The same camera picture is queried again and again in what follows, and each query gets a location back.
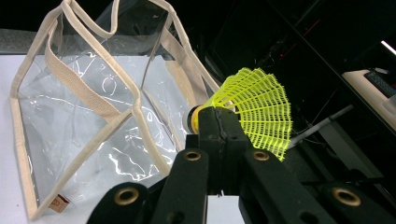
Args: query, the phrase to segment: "beige fabric trim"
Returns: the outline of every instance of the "beige fabric trim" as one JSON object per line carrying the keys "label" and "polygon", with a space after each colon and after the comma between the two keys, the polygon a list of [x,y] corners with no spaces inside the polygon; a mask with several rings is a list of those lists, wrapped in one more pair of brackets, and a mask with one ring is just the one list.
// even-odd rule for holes
{"label": "beige fabric trim", "polygon": [[78,15],[78,17],[97,35],[101,36],[102,38],[110,38],[117,32],[118,23],[118,12],[119,12],[119,4],[120,0],[114,0],[113,6],[111,8],[111,28],[110,32],[105,31],[100,26],[94,22],[91,17],[81,8],[81,6],[77,3],[76,0],[67,0],[70,2],[70,7],[73,11]]}
{"label": "beige fabric trim", "polygon": [[25,147],[21,109],[18,100],[18,90],[35,56],[40,50],[44,40],[47,38],[47,34],[48,31],[50,30],[50,26],[53,24],[54,20],[56,20],[56,18],[61,13],[62,13],[62,9],[60,7],[56,7],[55,9],[50,11],[45,17],[45,19],[42,21],[40,28],[35,36],[35,39],[31,47],[29,48],[26,57],[23,59],[23,62],[20,68],[18,69],[16,76],[14,77],[10,92],[10,103],[12,109],[12,119],[13,119],[15,143],[16,143],[15,147],[16,147],[16,154],[17,154],[18,165],[20,170],[20,179],[21,179],[23,196],[26,205],[26,213],[28,218],[31,220],[33,219],[33,217],[36,216],[37,202],[36,202],[33,179],[31,176],[29,157],[27,155],[27,150]]}
{"label": "beige fabric trim", "polygon": [[20,102],[17,98],[11,98],[10,102],[13,114],[12,119],[14,122],[15,147],[18,157],[20,179],[26,205],[26,212],[27,216],[29,218],[32,218],[37,210],[37,202],[35,196],[35,189],[33,188],[34,183],[32,175],[30,173],[31,167],[29,162],[29,156],[25,147],[25,138],[21,121]]}
{"label": "beige fabric trim", "polygon": [[125,83],[127,88],[134,95],[135,101],[132,107],[133,115],[135,116],[135,119],[137,121],[148,154],[154,161],[154,164],[157,166],[161,174],[167,176],[170,172],[170,166],[166,163],[163,155],[161,154],[149,132],[149,127],[141,111],[140,90],[136,87],[134,82],[126,74],[122,67],[113,59],[113,57],[111,57],[111,55],[96,40],[96,38],[84,27],[84,25],[77,18],[76,14],[73,12],[72,8],[67,5],[66,2],[62,2],[61,7],[64,10],[64,15],[73,26],[73,28],[75,28],[75,30],[81,35],[81,37],[90,44],[93,50],[95,50],[96,53],[98,53],[98,55],[102,57],[103,60],[105,60],[108,66],[117,74],[117,76],[122,80],[123,83]]}
{"label": "beige fabric trim", "polygon": [[50,206],[52,201],[58,195],[58,193],[64,188],[67,184],[67,181],[76,173],[78,168],[86,161],[91,154],[99,148],[99,146],[107,140],[107,138],[113,134],[120,125],[127,120],[131,116],[131,111],[126,110],[118,117],[111,120],[105,128],[103,128],[73,159],[67,169],[64,171],[62,176],[59,178],[59,181],[55,184],[49,196],[38,206],[37,212],[33,217],[33,220],[41,217],[46,209]]}
{"label": "beige fabric trim", "polygon": [[85,105],[92,109],[96,114],[105,119],[107,123],[113,120],[120,114],[120,111],[114,107],[107,100],[98,95],[93,91],[85,82],[79,77],[79,75],[64,64],[55,54],[52,52],[50,46],[52,44],[52,38],[56,29],[57,22],[52,24],[52,28],[49,31],[49,40],[45,50],[45,60],[48,69],[51,73],[56,76],[71,92],[73,92],[78,99],[80,99]]}

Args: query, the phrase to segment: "bag handle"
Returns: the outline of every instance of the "bag handle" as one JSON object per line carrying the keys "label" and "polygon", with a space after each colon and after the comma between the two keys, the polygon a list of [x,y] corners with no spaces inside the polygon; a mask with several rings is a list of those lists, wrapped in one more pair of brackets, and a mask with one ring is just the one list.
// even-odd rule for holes
{"label": "bag handle", "polygon": [[[118,17],[118,11],[115,10],[114,5],[118,5],[119,0],[115,0],[113,3],[113,11],[112,11],[112,26],[114,27],[114,22]],[[125,84],[125,86],[130,90],[132,95],[134,96],[134,103],[132,106],[132,114],[135,117],[137,125],[139,127],[139,131],[142,134],[146,149],[148,150],[148,154],[153,160],[154,164],[157,166],[158,170],[163,176],[167,176],[170,172],[170,166],[163,158],[160,150],[155,144],[152,136],[149,132],[149,126],[145,122],[145,117],[143,116],[143,112],[141,109],[141,96],[140,90],[134,84],[132,79],[128,76],[128,74],[122,69],[122,67],[117,63],[117,61],[108,53],[108,51],[99,43],[99,41],[86,29],[81,21],[91,22],[92,20],[88,20],[88,18],[78,19],[77,14],[74,12],[73,7],[78,8],[78,5],[74,5],[75,0],[64,0],[61,3],[62,10],[64,15],[66,16],[69,23],[72,27],[78,32],[78,34],[92,47],[92,49],[107,63],[107,65],[114,71],[114,73],[120,78],[120,80]],[[86,13],[79,12],[80,15],[85,17]]]}
{"label": "bag handle", "polygon": [[119,4],[120,0],[113,1],[113,6],[111,8],[111,26],[110,31],[108,32],[98,26],[98,24],[96,24],[96,22],[91,19],[91,17],[84,11],[84,9],[78,4],[76,0],[63,1],[63,5],[69,5],[74,13],[76,13],[76,15],[84,22],[84,24],[87,25],[88,28],[90,28],[94,33],[105,39],[110,38],[117,32]]}

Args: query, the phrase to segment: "metal screw hole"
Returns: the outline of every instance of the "metal screw hole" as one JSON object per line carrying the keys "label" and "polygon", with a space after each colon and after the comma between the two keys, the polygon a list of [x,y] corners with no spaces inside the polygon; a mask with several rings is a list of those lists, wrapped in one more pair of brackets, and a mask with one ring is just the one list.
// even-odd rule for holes
{"label": "metal screw hole", "polygon": [[134,203],[139,197],[139,191],[134,188],[119,189],[114,195],[114,202],[118,205],[128,205]]}
{"label": "metal screw hole", "polygon": [[198,161],[199,159],[201,159],[201,153],[189,151],[184,154],[184,158],[188,161]]}
{"label": "metal screw hole", "polygon": [[361,205],[361,198],[349,189],[334,188],[332,189],[332,196],[338,202],[349,206]]}

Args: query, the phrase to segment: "yellow shuttlecock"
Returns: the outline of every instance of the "yellow shuttlecock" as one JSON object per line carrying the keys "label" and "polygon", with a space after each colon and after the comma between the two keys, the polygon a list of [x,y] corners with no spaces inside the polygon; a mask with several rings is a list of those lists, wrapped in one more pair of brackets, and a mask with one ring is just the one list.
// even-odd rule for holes
{"label": "yellow shuttlecock", "polygon": [[269,150],[284,160],[292,125],[290,103],[274,75],[267,75],[261,69],[242,68],[236,75],[227,77],[220,89],[195,109],[191,117],[194,132],[199,132],[199,110],[209,106],[234,111],[255,148]]}

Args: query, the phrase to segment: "clear plastic bag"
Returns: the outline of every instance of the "clear plastic bag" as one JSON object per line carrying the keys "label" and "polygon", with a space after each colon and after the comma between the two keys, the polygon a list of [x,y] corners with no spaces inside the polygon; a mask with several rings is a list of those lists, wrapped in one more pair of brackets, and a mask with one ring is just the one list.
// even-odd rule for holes
{"label": "clear plastic bag", "polygon": [[62,1],[11,90],[28,217],[54,214],[58,194],[72,204],[63,214],[87,217],[115,185],[167,176],[206,87],[218,88],[166,2],[116,0],[94,22]]}

